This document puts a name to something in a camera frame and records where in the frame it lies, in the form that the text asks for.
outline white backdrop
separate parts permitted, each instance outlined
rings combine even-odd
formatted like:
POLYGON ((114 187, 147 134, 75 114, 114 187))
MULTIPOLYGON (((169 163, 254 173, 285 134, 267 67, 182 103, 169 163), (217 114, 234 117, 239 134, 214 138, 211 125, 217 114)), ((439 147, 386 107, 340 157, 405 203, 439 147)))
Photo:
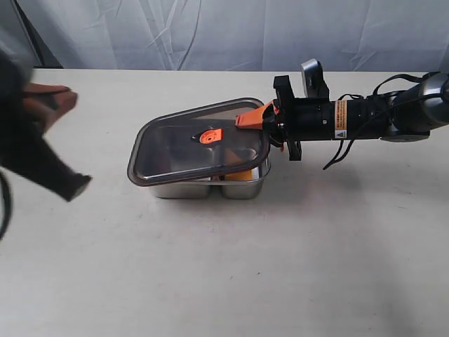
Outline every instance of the white backdrop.
POLYGON ((19 0, 64 67, 449 71, 447 0, 19 0))

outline white table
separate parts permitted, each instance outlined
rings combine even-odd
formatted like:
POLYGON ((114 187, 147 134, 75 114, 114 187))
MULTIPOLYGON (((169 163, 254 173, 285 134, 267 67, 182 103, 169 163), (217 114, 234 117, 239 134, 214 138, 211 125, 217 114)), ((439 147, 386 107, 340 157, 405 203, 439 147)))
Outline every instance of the white table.
MULTIPOLYGON (((66 204, 8 174, 0 336, 447 336, 449 128, 414 144, 358 141, 324 172, 335 142, 303 144, 303 162, 273 149, 250 201, 162 200, 127 179, 147 121, 245 96, 267 102, 274 75, 37 71, 34 81, 80 94, 48 139, 94 180, 66 204)), ((336 99, 389 75, 326 80, 336 99)))

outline orange valve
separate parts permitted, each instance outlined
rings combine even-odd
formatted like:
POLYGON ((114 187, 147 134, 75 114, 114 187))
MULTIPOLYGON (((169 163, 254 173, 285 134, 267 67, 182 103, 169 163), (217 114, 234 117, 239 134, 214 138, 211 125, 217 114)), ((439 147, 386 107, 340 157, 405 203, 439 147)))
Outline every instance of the orange valve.
POLYGON ((201 144, 211 144, 223 138, 223 129, 217 128, 215 130, 204 131, 199 138, 201 144))

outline white fabric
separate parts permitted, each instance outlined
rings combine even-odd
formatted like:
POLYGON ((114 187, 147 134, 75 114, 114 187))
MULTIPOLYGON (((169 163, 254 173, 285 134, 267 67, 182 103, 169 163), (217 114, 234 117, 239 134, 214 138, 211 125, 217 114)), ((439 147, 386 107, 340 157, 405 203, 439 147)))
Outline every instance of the white fabric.
POLYGON ((446 0, 19 0, 64 67, 449 70, 446 0))

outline food container lid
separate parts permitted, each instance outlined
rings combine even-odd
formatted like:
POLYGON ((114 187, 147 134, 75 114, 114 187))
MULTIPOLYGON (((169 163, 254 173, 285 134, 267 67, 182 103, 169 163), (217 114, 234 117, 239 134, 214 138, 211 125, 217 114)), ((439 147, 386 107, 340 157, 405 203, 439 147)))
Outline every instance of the food container lid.
POLYGON ((239 114, 263 103, 241 98, 159 117, 138 133, 128 177, 153 186, 251 170, 269 153, 269 136, 235 127, 239 114))

